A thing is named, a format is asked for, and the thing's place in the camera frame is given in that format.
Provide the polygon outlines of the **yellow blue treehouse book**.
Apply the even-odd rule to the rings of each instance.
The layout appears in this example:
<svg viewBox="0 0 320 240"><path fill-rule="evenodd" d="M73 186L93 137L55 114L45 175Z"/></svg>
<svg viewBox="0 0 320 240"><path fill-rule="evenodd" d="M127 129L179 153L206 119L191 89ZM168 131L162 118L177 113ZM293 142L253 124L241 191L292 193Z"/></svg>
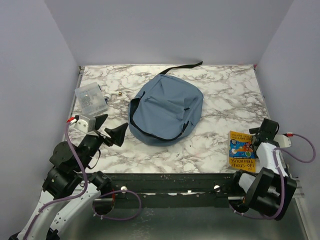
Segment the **yellow blue treehouse book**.
<svg viewBox="0 0 320 240"><path fill-rule="evenodd" d="M252 145L253 136L230 131L228 133L228 164L236 170L256 172L256 155Z"/></svg>

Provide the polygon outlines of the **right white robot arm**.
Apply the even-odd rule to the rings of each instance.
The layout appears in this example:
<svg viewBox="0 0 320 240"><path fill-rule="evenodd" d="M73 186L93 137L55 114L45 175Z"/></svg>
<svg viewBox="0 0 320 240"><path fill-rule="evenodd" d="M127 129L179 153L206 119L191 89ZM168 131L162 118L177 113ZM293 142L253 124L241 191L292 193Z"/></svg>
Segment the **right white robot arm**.
<svg viewBox="0 0 320 240"><path fill-rule="evenodd" d="M279 126L278 122L265 118L260 127L249 130L262 167L258 174L244 170L234 173L230 191L236 196L244 194L243 200L229 201L237 215L279 221L287 211L297 182L288 176L281 163L280 145L275 141Z"/></svg>

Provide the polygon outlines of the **blue student backpack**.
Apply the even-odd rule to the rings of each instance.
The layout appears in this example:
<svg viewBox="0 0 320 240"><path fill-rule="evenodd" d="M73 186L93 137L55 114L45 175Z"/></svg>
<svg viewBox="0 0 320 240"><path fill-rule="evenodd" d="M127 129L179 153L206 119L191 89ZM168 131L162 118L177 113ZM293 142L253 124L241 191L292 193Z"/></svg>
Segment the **blue student backpack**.
<svg viewBox="0 0 320 240"><path fill-rule="evenodd" d="M163 70L143 85L128 106L130 132L149 146L178 143L192 133L202 117L203 93L169 71Z"/></svg>

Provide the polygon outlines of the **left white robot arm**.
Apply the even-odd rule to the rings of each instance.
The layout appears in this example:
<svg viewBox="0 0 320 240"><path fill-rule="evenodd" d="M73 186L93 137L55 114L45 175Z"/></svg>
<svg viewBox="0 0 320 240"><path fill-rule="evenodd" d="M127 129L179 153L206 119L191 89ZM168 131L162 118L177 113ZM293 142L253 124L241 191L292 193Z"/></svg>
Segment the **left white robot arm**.
<svg viewBox="0 0 320 240"><path fill-rule="evenodd" d="M112 192L111 179L97 171L87 175L90 162L102 144L111 147L124 142L127 123L114 129L99 128L108 115L77 115L67 120L65 141L56 145L35 210L25 227L10 236L11 240L59 240L67 225L97 197Z"/></svg>

